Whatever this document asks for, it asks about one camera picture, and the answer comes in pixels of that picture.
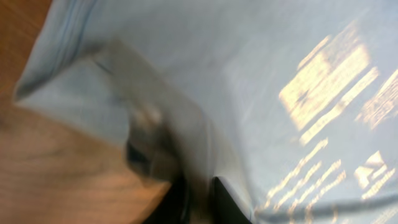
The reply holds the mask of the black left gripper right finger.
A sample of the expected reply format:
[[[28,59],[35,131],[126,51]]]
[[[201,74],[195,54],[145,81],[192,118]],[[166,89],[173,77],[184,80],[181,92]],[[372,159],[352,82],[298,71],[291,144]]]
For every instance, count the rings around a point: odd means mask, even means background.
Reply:
[[[212,204],[216,224],[251,224],[218,177],[212,179]]]

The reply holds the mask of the light blue printed t-shirt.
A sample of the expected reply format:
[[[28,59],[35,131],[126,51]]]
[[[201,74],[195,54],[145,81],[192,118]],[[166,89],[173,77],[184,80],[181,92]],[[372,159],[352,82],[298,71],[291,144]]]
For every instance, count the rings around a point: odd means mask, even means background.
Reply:
[[[253,223],[397,222],[396,1],[54,1],[14,99]]]

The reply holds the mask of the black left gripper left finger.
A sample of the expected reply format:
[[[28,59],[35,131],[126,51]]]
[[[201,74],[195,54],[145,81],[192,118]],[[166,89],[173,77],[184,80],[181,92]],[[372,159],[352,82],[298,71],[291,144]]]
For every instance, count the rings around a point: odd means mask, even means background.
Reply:
[[[189,224],[190,187],[184,177],[172,183],[156,209],[142,222],[143,224]]]

